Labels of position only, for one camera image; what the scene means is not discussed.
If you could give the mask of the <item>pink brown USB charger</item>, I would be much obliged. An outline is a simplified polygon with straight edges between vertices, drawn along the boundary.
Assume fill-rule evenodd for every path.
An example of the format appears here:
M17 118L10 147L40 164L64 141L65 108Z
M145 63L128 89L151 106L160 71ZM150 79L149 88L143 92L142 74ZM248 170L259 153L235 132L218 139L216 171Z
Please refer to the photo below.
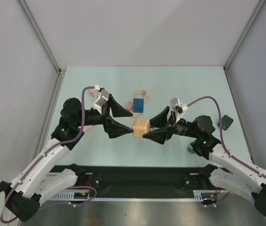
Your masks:
M126 104L126 110L128 111L132 111L132 108L133 108L133 102L132 101L128 101L127 104Z

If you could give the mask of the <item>tan cube plug adapter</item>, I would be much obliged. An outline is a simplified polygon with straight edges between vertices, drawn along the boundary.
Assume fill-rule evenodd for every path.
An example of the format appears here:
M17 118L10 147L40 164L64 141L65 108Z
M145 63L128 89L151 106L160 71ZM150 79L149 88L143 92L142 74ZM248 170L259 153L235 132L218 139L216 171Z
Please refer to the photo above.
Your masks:
M132 124L133 137L142 138L144 134L153 131L154 127L151 126L149 119L137 118Z

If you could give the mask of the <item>blue cube socket adapter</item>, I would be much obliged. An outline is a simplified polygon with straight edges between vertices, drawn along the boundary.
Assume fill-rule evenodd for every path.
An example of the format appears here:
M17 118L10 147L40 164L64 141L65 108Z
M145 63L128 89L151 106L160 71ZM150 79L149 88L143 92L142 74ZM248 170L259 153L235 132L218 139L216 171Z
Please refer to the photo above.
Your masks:
M133 111L133 113L143 113L144 112L144 99L143 98L134 98L133 99L132 111Z

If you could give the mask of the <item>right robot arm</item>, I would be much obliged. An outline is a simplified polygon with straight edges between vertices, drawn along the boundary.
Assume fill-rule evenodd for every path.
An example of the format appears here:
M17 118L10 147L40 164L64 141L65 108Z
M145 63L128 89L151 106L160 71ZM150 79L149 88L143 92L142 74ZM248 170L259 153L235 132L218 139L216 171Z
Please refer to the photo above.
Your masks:
M150 120L153 130L143 138L164 144L173 135L192 137L193 151L214 164L207 165L199 177L205 189L213 186L228 190L251 202L266 217L266 169L235 154L225 147L223 141L213 136L215 128L209 116L201 115L192 122L177 119L176 112L166 107Z

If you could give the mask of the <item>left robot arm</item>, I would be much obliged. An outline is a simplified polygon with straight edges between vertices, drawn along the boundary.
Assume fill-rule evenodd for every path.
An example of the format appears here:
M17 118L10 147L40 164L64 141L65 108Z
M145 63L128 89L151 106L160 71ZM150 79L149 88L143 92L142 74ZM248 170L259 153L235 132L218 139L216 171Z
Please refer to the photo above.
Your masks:
M86 171L71 164L50 181L43 181L55 164L66 156L84 135L85 125L102 125L109 138L132 133L133 130L115 121L116 117L131 117L132 113L118 104L104 90L99 92L99 108L86 110L83 101L67 99L61 110L59 124L39 155L11 182L0 182L0 192L6 195L6 208L23 222L31 219L41 205L69 187L92 190Z

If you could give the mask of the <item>green plug adapter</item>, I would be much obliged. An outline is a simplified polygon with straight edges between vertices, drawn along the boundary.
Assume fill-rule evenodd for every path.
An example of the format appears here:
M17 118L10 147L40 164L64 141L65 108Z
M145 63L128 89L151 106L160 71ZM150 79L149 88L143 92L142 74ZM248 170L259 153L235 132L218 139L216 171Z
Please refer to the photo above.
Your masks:
M193 147L191 146L191 144L187 147L187 151L189 154L195 154Z

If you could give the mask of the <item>round pink power strip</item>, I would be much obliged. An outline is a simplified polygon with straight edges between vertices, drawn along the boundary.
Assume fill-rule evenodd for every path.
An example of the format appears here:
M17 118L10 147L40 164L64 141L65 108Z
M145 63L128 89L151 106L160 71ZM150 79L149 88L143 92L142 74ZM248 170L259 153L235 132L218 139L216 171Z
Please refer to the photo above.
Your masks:
M135 112L131 112L131 113L132 113L132 116L130 116L131 119L136 119L142 115L142 113L135 113Z

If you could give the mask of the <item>long pink power strip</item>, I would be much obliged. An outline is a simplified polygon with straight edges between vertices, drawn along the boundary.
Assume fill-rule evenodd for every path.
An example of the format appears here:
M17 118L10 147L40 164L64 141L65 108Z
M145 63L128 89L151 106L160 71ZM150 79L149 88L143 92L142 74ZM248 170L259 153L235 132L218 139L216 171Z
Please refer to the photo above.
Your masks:
M79 130L82 130L83 133L87 133L89 130L91 130L94 126L93 125L85 125L85 126L78 126Z

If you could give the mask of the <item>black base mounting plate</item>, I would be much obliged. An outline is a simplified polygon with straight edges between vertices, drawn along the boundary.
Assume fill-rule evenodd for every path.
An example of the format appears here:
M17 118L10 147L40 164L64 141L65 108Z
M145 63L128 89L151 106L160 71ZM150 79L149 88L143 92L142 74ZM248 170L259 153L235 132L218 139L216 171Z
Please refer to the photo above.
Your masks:
M84 174L72 186L76 200L99 199L170 201L194 198L218 202L229 192L205 179L203 167L82 166Z

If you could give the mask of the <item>dark green cube adapter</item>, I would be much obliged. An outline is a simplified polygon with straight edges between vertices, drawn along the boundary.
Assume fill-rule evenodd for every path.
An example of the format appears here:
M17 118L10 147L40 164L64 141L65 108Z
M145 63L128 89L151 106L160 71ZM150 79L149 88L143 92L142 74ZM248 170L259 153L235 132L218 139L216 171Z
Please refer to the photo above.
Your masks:
M225 114L224 116L219 118L219 122L217 126L220 129L227 131L230 128L230 126L233 124L233 122L234 122L234 119Z

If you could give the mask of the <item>left aluminium side rail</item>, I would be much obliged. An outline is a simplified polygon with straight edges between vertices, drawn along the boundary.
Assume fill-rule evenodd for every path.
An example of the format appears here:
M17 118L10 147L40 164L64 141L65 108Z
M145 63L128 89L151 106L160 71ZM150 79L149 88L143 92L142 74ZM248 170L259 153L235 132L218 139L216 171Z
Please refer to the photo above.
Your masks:
M43 125L41 127L41 131L40 131L40 135L34 150L34 155L38 155L39 152L43 149L43 146L45 145L46 139L47 139L47 134L49 131L49 127L50 127L50 123L54 114L54 110L56 107L56 102L58 99L58 95L60 92L60 89L62 87L62 83L64 80L64 76L65 76L65 72L66 72L66 68L62 68L59 73L57 74L57 79L55 81L53 90L51 92L51 96L49 99L49 103L46 109L46 114L45 114L45 118L43 120Z

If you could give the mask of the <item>left aluminium frame post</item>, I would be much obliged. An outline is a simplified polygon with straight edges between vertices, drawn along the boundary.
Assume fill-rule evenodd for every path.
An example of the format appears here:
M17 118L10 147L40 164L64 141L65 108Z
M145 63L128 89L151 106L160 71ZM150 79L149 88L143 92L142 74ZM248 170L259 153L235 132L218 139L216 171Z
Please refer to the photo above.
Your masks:
M57 74L60 74L62 69L59 67L56 58L53 55L53 52L46 41L45 36L43 35L43 32L41 28L39 27L32 11L30 10L27 2L25 0L16 0L17 4L19 5L23 15L25 16L29 26L31 27L34 35L36 36L41 48L43 49L46 57L48 58L51 66L55 70Z

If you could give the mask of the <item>aluminium frame post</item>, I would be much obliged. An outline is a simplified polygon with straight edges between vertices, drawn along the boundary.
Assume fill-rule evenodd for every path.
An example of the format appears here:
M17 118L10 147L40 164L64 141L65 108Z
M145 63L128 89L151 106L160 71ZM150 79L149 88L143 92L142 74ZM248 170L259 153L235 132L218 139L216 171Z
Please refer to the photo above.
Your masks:
M23 15L25 16L29 26L31 27L34 35L36 36L41 48L43 49L46 57L48 58L51 66L55 70L57 74L60 74L62 69L59 67L56 58L53 55L53 52L46 41L45 36L43 35L43 32L41 28L39 27L32 11L30 10L27 2L25 0L16 0L17 4L19 5Z
M237 43L235 44L233 50L231 51L225 65L223 67L225 73L228 71L232 62L234 61L234 59L238 55L239 51L241 50L244 42L246 41L251 29L255 25L255 23L256 23L259 15L260 15L260 13L262 12L265 4L266 4L266 0L259 0L257 2L256 6L254 7L241 35L239 36L239 38L237 40Z

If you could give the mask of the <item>right aluminium frame post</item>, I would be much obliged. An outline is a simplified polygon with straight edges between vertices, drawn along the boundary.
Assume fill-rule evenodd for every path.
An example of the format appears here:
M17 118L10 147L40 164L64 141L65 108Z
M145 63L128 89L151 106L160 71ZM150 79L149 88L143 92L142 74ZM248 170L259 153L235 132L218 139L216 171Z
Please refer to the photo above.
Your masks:
M260 15L260 13L262 12L265 4L266 4L266 0L259 0L257 2L256 6L254 7L241 35L239 36L239 38L237 40L237 43L235 44L233 50L231 51L225 65L223 67L225 73L228 71L232 62L234 61L234 59L238 55L239 51L241 50L244 42L246 41L251 29L255 25L255 23L256 23L259 15Z

